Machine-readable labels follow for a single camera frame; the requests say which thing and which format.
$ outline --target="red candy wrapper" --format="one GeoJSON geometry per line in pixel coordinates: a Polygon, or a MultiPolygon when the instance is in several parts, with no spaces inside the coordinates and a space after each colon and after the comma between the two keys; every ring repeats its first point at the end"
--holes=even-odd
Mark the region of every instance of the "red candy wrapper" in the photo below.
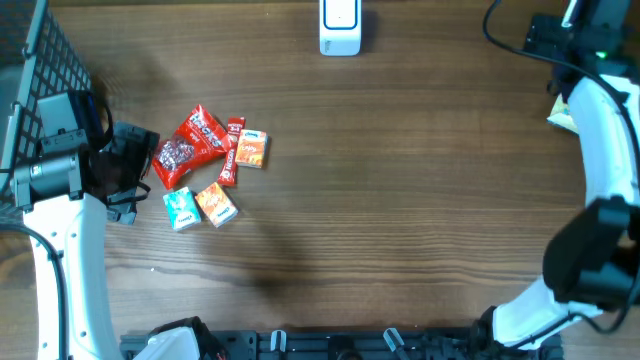
{"type": "Polygon", "coordinates": [[[228,142],[227,138],[224,127],[198,105],[171,139],[158,145],[153,168],[167,190],[171,189],[182,175],[224,155],[223,140],[228,142]]]}
{"type": "Polygon", "coordinates": [[[244,118],[230,118],[227,124],[227,136],[222,141],[222,146],[228,149],[227,157],[222,165],[222,171],[218,176],[218,184],[224,186],[236,185],[236,174],[238,173],[238,164],[236,164],[236,150],[238,147],[238,138],[240,132],[244,129],[244,118]]]}

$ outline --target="orange and white box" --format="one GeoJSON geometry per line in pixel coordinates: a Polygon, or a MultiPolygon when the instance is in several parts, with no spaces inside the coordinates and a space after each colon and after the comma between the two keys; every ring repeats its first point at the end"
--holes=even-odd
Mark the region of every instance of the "orange and white box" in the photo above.
{"type": "Polygon", "coordinates": [[[196,195],[196,201],[202,208],[213,226],[220,227],[238,214],[238,209],[222,190],[218,183],[213,183],[196,195]]]}
{"type": "Polygon", "coordinates": [[[266,132],[242,130],[238,140],[236,163],[239,166],[261,168],[264,164],[268,141],[266,132]]]}

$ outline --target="wooden table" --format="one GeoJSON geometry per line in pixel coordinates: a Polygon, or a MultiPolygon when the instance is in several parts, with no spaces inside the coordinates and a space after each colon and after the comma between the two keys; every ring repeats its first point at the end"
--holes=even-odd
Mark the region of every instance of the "wooden table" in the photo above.
{"type": "MultiPolygon", "coordinates": [[[[312,1],[55,8],[118,119],[168,137],[200,103],[272,138],[221,229],[173,232],[155,174],[135,225],[108,226],[117,335],[194,315],[220,330],[460,326],[525,289],[582,207],[582,160],[545,122],[550,67],[486,42],[487,6],[366,2],[353,58],[320,55],[312,1]]],[[[510,1],[491,28],[518,45],[560,6],[510,1]]],[[[181,184],[200,191],[220,167],[181,184]]],[[[25,239],[0,242],[0,261],[0,358],[33,359],[25,239]]],[[[564,334],[569,359],[635,359],[640,316],[612,337],[564,334]]]]}

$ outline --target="teal and white box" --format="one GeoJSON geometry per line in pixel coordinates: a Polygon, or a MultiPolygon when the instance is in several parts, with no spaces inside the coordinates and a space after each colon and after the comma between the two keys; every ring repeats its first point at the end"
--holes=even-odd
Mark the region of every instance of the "teal and white box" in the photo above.
{"type": "Polygon", "coordinates": [[[180,231],[201,221],[198,207],[188,187],[162,197],[173,230],[180,231]]]}

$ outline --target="plastic crate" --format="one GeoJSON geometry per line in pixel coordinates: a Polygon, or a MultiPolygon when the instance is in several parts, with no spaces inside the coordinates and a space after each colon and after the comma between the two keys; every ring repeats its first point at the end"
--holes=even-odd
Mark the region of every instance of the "plastic crate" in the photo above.
{"type": "Polygon", "coordinates": [[[0,0],[0,222],[22,221],[6,172],[35,154],[43,134],[38,99],[90,88],[47,0],[0,0]]]}

